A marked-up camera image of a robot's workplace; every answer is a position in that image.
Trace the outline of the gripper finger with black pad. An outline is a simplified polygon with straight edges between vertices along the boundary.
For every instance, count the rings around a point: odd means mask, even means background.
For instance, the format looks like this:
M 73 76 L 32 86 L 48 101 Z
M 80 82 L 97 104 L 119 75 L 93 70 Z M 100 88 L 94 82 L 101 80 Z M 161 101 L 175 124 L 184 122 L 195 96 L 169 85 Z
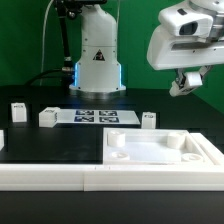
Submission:
M 200 69 L 199 69 L 199 74 L 200 74 L 200 77 L 201 77 L 201 81 L 204 81 L 206 75 L 208 74 L 208 72 L 213 68 L 212 65 L 206 65 L 206 66 L 202 66 Z
M 183 88 L 186 82 L 185 69 L 178 68 L 175 70 L 175 73 L 176 73 L 175 83 L 179 88 Z

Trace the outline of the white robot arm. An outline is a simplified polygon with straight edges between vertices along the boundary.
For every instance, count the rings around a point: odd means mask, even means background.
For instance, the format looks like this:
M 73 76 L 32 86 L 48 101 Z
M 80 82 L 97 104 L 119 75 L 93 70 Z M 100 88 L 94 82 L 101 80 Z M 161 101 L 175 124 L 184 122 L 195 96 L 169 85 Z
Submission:
M 224 0 L 183 0 L 163 9 L 147 60 L 155 70 L 176 72 L 170 95 L 187 95 L 203 85 L 216 64 L 224 64 Z M 74 65 L 72 92 L 102 98 L 126 89 L 117 61 L 117 23 L 100 6 L 82 11 L 82 53 Z

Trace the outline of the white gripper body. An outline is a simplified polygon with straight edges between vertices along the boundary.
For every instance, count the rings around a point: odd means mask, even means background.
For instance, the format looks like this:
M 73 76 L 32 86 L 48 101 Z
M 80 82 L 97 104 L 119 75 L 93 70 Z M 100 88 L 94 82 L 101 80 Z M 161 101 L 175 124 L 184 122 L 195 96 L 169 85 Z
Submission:
M 224 41 L 203 43 L 195 37 L 175 37 L 160 25 L 152 34 L 147 60 L 155 70 L 224 64 Z

